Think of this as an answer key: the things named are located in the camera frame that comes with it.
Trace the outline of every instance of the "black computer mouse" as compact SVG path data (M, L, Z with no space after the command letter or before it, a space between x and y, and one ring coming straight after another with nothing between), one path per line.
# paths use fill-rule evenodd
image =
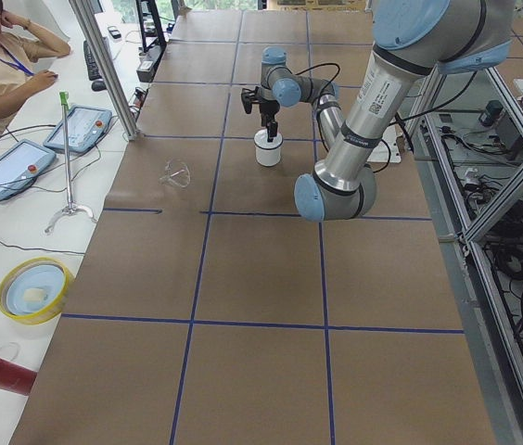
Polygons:
M97 79L96 81L93 81L93 83L91 84L91 89L93 91L103 91L107 90L107 86L105 86L105 81L103 81L102 79Z

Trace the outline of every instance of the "white cylinder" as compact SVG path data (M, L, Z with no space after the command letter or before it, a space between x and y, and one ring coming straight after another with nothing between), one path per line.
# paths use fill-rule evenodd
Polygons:
M268 142L268 131L259 130L253 138L255 142L255 159L264 167L273 167L280 162L282 134L278 133L272 142Z

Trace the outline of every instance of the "person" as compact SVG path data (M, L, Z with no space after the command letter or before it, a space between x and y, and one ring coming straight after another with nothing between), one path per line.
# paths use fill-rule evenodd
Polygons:
M2 27L19 26L37 40L3 32ZM0 134L27 99L56 82L50 70L32 72L32 62L42 57L64 57L70 46L48 29L30 19L4 10L0 0Z

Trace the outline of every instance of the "red cup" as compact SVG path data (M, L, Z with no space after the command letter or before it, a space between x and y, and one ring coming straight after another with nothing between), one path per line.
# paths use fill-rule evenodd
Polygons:
M37 373L0 359L0 389L28 396Z

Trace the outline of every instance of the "robotic arm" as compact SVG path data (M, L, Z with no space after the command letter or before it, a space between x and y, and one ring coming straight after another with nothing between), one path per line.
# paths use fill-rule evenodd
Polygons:
M347 118L334 85L293 74L286 53L266 48L261 85L242 94L246 112L259 104L268 142L277 134L280 106L312 104L329 152L295 185L295 202L310 221L357 218L376 198L366 164L417 79L435 66L441 74L482 70L509 52L515 0L381 0L375 44L364 84Z

